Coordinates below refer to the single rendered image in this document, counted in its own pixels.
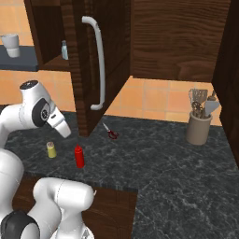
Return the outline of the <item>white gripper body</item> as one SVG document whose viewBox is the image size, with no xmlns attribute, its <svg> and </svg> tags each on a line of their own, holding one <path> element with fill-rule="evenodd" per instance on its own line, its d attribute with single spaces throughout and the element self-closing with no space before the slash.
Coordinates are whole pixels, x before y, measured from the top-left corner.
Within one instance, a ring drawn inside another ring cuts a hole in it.
<svg viewBox="0 0 239 239">
<path fill-rule="evenodd" d="M 71 134 L 71 130 L 64 118 L 64 116 L 51 116 L 49 118 L 49 125 L 54 128 L 62 137 L 66 138 Z"/>
</svg>

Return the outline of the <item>yellow shaker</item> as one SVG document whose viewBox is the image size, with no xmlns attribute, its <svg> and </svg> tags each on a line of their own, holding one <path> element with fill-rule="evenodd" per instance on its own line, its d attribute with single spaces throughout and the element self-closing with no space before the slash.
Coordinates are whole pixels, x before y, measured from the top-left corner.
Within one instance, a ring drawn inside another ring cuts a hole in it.
<svg viewBox="0 0 239 239">
<path fill-rule="evenodd" d="M 53 159 L 57 156 L 56 149 L 53 142 L 47 143 L 48 156 Z"/>
</svg>

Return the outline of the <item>red condiment bottle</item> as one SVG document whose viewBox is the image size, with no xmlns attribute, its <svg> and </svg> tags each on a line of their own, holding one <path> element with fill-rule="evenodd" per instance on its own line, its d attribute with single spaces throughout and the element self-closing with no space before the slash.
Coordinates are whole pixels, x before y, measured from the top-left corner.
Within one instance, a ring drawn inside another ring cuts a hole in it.
<svg viewBox="0 0 239 239">
<path fill-rule="evenodd" d="M 83 149 L 79 145 L 75 146 L 75 161 L 77 168 L 83 168 L 85 166 Z"/>
</svg>

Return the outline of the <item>pale blue shaker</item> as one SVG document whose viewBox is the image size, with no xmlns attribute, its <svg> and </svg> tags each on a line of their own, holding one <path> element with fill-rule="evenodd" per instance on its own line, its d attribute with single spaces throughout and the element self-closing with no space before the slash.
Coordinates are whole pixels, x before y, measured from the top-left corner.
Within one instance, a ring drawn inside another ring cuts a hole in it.
<svg viewBox="0 0 239 239">
<path fill-rule="evenodd" d="M 62 56 L 64 60 L 68 60 L 68 52 L 65 40 L 62 41 Z"/>
</svg>

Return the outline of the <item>dark wood base cabinet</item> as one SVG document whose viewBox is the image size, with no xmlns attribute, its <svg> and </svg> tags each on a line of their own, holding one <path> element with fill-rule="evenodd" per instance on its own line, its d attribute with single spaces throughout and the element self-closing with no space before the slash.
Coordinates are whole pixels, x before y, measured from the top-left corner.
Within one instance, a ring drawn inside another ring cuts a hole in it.
<svg viewBox="0 0 239 239">
<path fill-rule="evenodd" d="M 33 188 L 40 176 L 24 176 L 13 199 L 13 208 L 28 212 L 35 204 Z M 137 193 L 93 187 L 91 207 L 82 213 L 95 239 L 131 239 Z"/>
</svg>

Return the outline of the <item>dark wood open cabinet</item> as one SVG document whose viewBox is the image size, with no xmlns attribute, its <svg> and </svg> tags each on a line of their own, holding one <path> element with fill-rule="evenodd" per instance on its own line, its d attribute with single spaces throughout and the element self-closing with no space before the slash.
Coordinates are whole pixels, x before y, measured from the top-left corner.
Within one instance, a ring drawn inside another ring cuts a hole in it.
<svg viewBox="0 0 239 239">
<path fill-rule="evenodd" d="M 23 0 L 40 70 L 69 71 L 62 56 L 65 40 L 60 0 Z"/>
</svg>

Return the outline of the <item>closed dark wood cabinet door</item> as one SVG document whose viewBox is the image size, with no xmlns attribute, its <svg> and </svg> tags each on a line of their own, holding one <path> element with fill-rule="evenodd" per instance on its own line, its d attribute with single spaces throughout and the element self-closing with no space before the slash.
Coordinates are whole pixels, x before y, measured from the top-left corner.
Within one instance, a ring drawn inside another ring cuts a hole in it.
<svg viewBox="0 0 239 239">
<path fill-rule="evenodd" d="M 131 73 L 212 80 L 231 0 L 133 0 Z"/>
</svg>

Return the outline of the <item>tall dark wood cabinet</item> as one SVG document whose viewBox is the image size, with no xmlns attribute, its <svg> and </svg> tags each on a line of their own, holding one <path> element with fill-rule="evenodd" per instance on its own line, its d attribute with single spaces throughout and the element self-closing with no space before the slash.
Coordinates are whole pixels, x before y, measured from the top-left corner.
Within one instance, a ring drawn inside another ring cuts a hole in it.
<svg viewBox="0 0 239 239">
<path fill-rule="evenodd" d="M 239 168 L 239 0 L 231 0 L 212 84 L 221 104 L 219 115 Z"/>
</svg>

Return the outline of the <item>white cup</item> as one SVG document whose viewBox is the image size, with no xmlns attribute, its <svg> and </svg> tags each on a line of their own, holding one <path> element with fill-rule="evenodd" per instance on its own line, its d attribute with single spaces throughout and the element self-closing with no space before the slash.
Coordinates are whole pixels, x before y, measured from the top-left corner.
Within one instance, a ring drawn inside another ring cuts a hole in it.
<svg viewBox="0 0 239 239">
<path fill-rule="evenodd" d="M 20 54 L 19 36 L 17 34 L 0 35 L 10 58 L 18 58 Z"/>
</svg>

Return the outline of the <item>beige utensil pot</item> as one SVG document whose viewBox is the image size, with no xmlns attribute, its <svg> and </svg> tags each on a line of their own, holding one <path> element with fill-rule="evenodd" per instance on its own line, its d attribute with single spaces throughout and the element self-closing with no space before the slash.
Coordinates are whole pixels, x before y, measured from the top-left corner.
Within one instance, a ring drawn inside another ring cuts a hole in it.
<svg viewBox="0 0 239 239">
<path fill-rule="evenodd" d="M 186 131 L 186 140 L 195 146 L 204 145 L 207 141 L 212 118 L 212 116 L 209 116 L 206 119 L 200 119 L 195 117 L 193 113 L 190 112 L 189 123 Z"/>
</svg>

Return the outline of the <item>grey slotted spatula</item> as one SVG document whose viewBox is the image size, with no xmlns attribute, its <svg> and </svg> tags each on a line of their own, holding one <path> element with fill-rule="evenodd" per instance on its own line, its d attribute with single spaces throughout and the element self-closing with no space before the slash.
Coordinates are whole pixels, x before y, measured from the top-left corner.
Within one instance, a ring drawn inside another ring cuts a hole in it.
<svg viewBox="0 0 239 239">
<path fill-rule="evenodd" d="M 190 89 L 189 90 L 190 103 L 193 104 L 194 102 L 197 102 L 201 105 L 206 100 L 207 94 L 208 90 Z"/>
</svg>

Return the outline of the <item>pale grey spatula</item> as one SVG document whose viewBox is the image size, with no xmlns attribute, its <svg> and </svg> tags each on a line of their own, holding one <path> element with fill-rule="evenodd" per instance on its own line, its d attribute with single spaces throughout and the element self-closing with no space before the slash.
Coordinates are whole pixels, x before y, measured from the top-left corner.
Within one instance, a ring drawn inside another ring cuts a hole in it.
<svg viewBox="0 0 239 239">
<path fill-rule="evenodd" d="M 219 107 L 219 101 L 216 99 L 216 92 L 213 91 L 204 104 L 204 117 L 207 118 L 213 111 Z"/>
</svg>

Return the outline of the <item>red-handled scissors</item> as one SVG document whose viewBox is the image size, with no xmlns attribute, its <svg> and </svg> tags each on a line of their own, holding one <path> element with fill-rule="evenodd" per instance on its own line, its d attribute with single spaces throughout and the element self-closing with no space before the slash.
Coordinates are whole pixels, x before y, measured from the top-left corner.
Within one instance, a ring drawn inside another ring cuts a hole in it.
<svg viewBox="0 0 239 239">
<path fill-rule="evenodd" d="M 118 136 L 119 136 L 118 133 L 114 133 L 113 131 L 111 131 L 105 124 L 104 124 L 104 127 L 105 127 L 105 129 L 107 130 L 108 136 L 109 136 L 111 139 L 115 140 L 115 139 L 118 138 Z"/>
</svg>

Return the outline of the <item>dark grey wall shelf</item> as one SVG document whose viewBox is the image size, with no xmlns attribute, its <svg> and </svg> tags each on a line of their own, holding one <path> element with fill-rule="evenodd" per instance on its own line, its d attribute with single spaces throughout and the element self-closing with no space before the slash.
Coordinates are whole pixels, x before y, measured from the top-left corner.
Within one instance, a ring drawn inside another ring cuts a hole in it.
<svg viewBox="0 0 239 239">
<path fill-rule="evenodd" d="M 21 56 L 18 58 L 10 58 L 6 48 L 0 45 L 0 70 L 37 72 L 38 61 L 35 48 L 20 46 L 20 54 Z"/>
</svg>

